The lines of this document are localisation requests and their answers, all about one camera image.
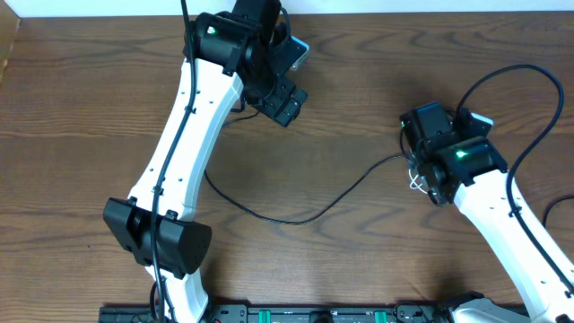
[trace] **green led light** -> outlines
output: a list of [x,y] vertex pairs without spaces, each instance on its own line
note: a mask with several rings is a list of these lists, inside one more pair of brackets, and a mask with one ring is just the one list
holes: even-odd
[[465,157],[465,156],[467,156],[467,155],[468,155],[468,153],[465,153],[465,152],[463,152],[463,151],[458,151],[458,152],[457,152],[457,157],[458,157],[458,158],[463,158],[463,157]]

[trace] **green terminal block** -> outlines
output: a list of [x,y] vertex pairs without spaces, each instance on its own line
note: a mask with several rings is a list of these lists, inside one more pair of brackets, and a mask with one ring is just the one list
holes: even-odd
[[271,311],[270,310],[260,310],[259,311],[259,323],[271,323]]
[[[375,312],[375,323],[387,323],[387,313],[385,311]],[[259,323],[261,323],[261,312],[259,312]]]

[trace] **cable clip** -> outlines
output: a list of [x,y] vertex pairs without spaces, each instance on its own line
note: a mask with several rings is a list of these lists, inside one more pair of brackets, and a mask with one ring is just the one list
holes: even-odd
[[152,189],[153,194],[157,193],[159,196],[163,195],[163,188],[160,188],[159,186],[154,186]]
[[522,210],[522,206],[518,206],[516,210],[510,210],[509,217],[514,217],[514,213],[520,214],[521,210]]
[[186,111],[191,111],[191,113],[195,114],[197,109],[196,108],[191,108],[190,106],[186,106]]

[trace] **black plastic mount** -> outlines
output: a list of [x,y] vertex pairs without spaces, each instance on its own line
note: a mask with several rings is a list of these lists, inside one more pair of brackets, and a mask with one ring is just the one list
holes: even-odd
[[491,123],[466,108],[452,121],[448,115],[440,103],[434,102],[400,117],[413,153],[411,167],[429,187],[435,205],[453,203],[460,184],[473,185],[475,176],[508,169],[486,138]]
[[[295,307],[293,305],[248,306],[241,303],[210,304],[200,323],[448,323],[450,312],[477,293],[469,293],[447,303],[399,302],[398,306],[379,307]],[[503,307],[528,316],[524,306]],[[99,323],[148,322],[149,308],[100,308]]]
[[[110,198],[104,208],[104,221],[123,249],[134,254],[135,262],[152,265],[152,213],[128,201]],[[177,213],[158,216],[158,252],[160,268],[181,279],[193,274],[205,258],[212,229],[200,223],[177,221]]]
[[191,25],[196,57],[223,66],[226,75],[238,73],[241,97],[287,127],[307,93],[284,75],[307,48],[289,36],[283,22],[275,27],[280,10],[279,0],[238,0],[231,13],[201,13]]
[[[452,321],[452,313],[460,307],[461,305],[474,301],[483,299],[484,295],[479,292],[467,292],[462,295],[458,295],[455,298],[452,298],[448,301],[442,301],[437,305],[436,316],[442,318],[449,318],[449,322]],[[528,311],[524,306],[503,306],[505,310],[511,310],[517,314],[520,314],[524,317],[528,317]]]

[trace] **black joint housing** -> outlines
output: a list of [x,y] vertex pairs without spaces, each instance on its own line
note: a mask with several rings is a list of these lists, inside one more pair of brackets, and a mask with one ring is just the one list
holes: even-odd
[[[152,265],[152,213],[116,198],[110,198],[104,208],[104,221],[120,246],[134,254],[135,262]],[[158,216],[157,243],[160,268],[181,279],[193,274],[207,254],[212,229],[196,222],[177,221],[176,212]]]
[[492,124],[465,108],[458,115],[451,112],[433,102],[400,117],[414,167],[439,206],[453,203],[459,186],[473,185],[475,176],[508,167],[486,138]]
[[[284,23],[275,27],[279,0],[238,0],[233,11],[201,13],[193,25],[193,50],[200,58],[237,73],[246,103],[287,127],[300,113],[307,93],[284,75],[308,48],[292,38]],[[189,58],[187,37],[184,55]]]

